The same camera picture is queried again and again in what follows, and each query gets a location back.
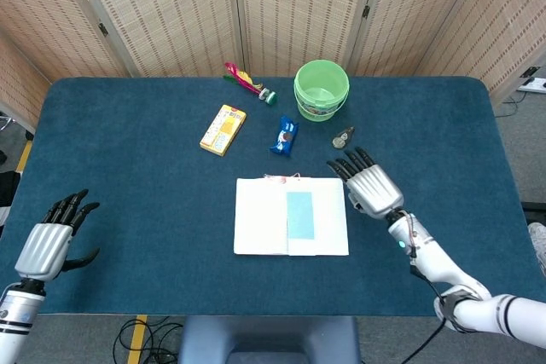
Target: blue mat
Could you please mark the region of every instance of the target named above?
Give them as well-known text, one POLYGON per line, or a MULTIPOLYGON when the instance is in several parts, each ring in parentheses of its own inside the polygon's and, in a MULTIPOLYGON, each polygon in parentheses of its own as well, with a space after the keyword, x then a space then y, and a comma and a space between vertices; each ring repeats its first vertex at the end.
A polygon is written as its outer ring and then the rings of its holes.
POLYGON ((233 253, 235 179, 333 176, 332 137, 354 125, 441 246, 493 294, 546 300, 514 181, 483 84, 471 78, 352 78, 325 123, 297 112, 291 78, 265 78, 267 107, 220 78, 70 78, 44 104, 30 160, 0 240, 0 283, 50 205, 88 188, 101 207, 70 257, 87 268, 47 285, 45 313, 433 315, 386 231, 346 202, 349 257, 233 253), (225 157, 199 148, 222 104, 246 123, 225 157), (291 158, 271 153, 279 118, 300 122, 291 158))

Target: white notebook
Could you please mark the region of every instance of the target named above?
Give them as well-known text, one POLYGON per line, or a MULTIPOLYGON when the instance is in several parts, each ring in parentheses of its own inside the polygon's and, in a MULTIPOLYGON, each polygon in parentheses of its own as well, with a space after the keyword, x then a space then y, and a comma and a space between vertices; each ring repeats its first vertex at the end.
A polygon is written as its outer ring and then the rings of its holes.
POLYGON ((237 179, 233 250, 239 255, 348 255, 343 182, 237 179))

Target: green bucket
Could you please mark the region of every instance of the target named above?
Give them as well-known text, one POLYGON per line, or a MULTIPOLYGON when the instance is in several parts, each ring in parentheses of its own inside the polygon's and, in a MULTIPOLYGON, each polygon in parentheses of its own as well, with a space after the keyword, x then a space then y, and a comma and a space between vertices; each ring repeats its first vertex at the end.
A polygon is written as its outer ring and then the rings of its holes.
POLYGON ((326 121, 345 103, 349 78, 332 61, 309 61, 296 73, 293 93, 301 115, 310 121, 326 121))

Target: white robotic arm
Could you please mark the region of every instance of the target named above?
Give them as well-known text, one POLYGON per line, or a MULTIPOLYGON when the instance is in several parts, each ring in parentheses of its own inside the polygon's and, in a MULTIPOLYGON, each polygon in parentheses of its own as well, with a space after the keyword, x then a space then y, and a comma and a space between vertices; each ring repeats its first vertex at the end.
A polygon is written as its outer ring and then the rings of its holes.
POLYGON ((15 265, 21 282, 8 286, 0 297, 0 364, 17 360, 45 300, 45 283, 60 272, 87 266, 98 254, 96 248, 86 257, 66 260, 73 236, 87 214, 99 206, 94 202, 78 211, 86 194, 84 189, 56 202, 28 236, 15 265))
POLYGON ((466 274, 445 253, 417 218, 402 208, 404 197, 388 175, 360 147, 328 166, 349 188, 356 209, 385 218, 389 234, 409 256, 412 274, 430 283, 452 285, 434 300, 434 310, 446 326, 458 332, 495 332, 546 349, 546 303, 489 291, 466 274))

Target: candy wrapper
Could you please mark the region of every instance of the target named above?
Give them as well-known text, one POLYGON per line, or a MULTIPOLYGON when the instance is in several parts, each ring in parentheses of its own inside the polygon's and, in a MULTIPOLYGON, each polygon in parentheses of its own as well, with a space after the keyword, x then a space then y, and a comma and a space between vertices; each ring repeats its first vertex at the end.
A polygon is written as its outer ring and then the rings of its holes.
POLYGON ((276 138, 276 145, 270 147, 270 151, 273 153, 279 153, 280 155, 290 156, 292 150, 293 140, 298 134, 298 124, 295 124, 286 115, 281 117, 281 128, 279 129, 279 136, 276 138))

